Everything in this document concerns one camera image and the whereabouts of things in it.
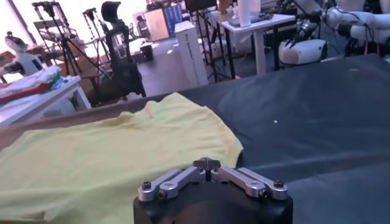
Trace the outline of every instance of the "stacked clothing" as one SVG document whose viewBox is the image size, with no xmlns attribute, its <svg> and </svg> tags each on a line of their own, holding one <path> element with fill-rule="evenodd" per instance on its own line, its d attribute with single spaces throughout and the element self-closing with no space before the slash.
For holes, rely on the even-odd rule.
<svg viewBox="0 0 390 224">
<path fill-rule="evenodd" d="M 61 69 L 54 65 L 15 82 L 1 85 L 0 102 L 8 102 L 47 91 L 60 79 L 60 71 Z"/>
</svg>

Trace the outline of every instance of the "table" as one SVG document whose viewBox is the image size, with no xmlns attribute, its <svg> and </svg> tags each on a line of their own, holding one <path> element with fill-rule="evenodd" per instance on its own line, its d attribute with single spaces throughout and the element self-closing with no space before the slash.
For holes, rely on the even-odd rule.
<svg viewBox="0 0 390 224">
<path fill-rule="evenodd" d="M 181 91 L 240 140 L 238 167 L 287 183 L 294 223 L 388 224 L 390 64 L 377 55 L 298 66 Z M 27 130 L 137 112 L 165 95 L 0 128 L 0 150 Z"/>
<path fill-rule="evenodd" d="M 232 76 L 234 75 L 234 66 L 233 66 L 233 57 L 232 57 L 232 48 L 230 43 L 230 34 L 232 33 L 251 33 L 254 34 L 254 42 L 255 42 L 255 57 L 256 57 L 256 68 L 257 75 L 262 75 L 266 73 L 266 56 L 264 53 L 264 31 L 270 27 L 275 27 L 276 25 L 287 23 L 294 21 L 296 19 L 293 15 L 281 15 L 275 14 L 272 19 L 260 21 L 257 23 L 252 23 L 247 27 L 233 27 L 229 24 L 228 21 L 224 21 L 221 23 L 222 27 L 225 29 L 226 35 L 226 44 L 229 55 L 229 64 L 230 69 L 232 70 Z"/>
<path fill-rule="evenodd" d="M 75 96 L 78 109 L 90 109 L 91 105 L 80 86 L 80 77 L 72 76 L 67 80 L 68 82 L 59 89 L 13 100 L 0 107 L 0 126 L 39 120 L 44 117 L 44 112 L 48 108 L 71 96 Z"/>
</svg>

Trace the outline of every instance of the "white table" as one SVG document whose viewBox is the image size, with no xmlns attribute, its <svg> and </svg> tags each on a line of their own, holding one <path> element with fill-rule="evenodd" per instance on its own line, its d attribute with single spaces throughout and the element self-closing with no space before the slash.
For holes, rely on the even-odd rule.
<svg viewBox="0 0 390 224">
<path fill-rule="evenodd" d="M 270 27 L 287 23 L 295 20 L 295 16 L 293 15 L 281 15 L 281 14 L 275 14 L 272 19 L 264 20 L 257 23 L 252 23 L 250 26 L 247 27 L 233 27 L 229 24 L 228 21 L 224 21 L 221 23 L 222 27 L 225 28 L 226 32 L 226 39 L 227 44 L 230 45 L 230 37 L 229 32 L 232 33 L 250 33 L 253 32 L 254 34 L 254 41 L 255 41 L 255 49 L 256 49 L 256 68 L 257 68 L 257 75 L 261 75 L 266 73 L 266 56 L 264 53 L 264 31 Z M 232 63 L 233 59 L 230 59 L 231 53 L 229 52 L 229 61 Z"/>
<path fill-rule="evenodd" d="M 80 86 L 80 77 L 69 76 L 67 79 L 68 82 L 59 89 L 13 100 L 0 107 L 0 126 L 39 120 L 50 107 L 72 96 L 76 98 L 79 110 L 90 109 L 91 104 Z"/>
</svg>

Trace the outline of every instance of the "white cylinder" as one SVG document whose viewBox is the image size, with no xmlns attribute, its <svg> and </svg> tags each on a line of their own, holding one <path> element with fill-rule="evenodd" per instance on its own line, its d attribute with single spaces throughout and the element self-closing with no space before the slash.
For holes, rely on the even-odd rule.
<svg viewBox="0 0 390 224">
<path fill-rule="evenodd" d="M 238 0 L 239 25 L 241 27 L 250 26 L 250 1 Z"/>
</svg>

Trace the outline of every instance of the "cable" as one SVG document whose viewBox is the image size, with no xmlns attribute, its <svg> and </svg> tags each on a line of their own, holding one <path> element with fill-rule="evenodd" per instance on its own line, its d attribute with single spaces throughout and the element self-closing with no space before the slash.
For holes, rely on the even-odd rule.
<svg viewBox="0 0 390 224">
<path fill-rule="evenodd" d="M 357 15 L 354 14 L 354 13 L 346 12 L 346 11 L 341 11 L 338 7 L 335 7 L 335 9 L 336 9 L 338 12 L 340 12 L 340 13 L 352 15 L 352 16 L 354 16 L 356 19 L 360 20 L 359 16 L 357 16 Z"/>
</svg>

